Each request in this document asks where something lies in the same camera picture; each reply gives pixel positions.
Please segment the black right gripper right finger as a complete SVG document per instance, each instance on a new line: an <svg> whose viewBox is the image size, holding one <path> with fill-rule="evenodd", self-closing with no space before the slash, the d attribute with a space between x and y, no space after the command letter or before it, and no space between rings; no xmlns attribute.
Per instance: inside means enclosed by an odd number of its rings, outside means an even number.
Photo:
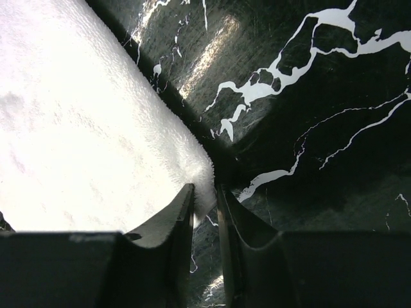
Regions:
<svg viewBox="0 0 411 308"><path fill-rule="evenodd" d="M410 234L278 231L217 188L227 307L409 307Z"/></svg>

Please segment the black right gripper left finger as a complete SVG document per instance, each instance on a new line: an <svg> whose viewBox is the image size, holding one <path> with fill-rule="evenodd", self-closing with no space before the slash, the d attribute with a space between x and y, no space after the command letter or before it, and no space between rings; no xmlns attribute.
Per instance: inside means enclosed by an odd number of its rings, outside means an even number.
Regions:
<svg viewBox="0 0 411 308"><path fill-rule="evenodd" d="M185 307L195 187L134 230L2 232L2 307Z"/></svg>

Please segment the white towel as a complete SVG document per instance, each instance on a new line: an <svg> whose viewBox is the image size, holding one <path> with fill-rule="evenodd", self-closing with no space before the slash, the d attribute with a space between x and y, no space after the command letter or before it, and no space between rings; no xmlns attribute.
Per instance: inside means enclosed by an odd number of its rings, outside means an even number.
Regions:
<svg viewBox="0 0 411 308"><path fill-rule="evenodd" d="M1 2L1 213L16 231L128 232L213 163L85 1Z"/></svg>

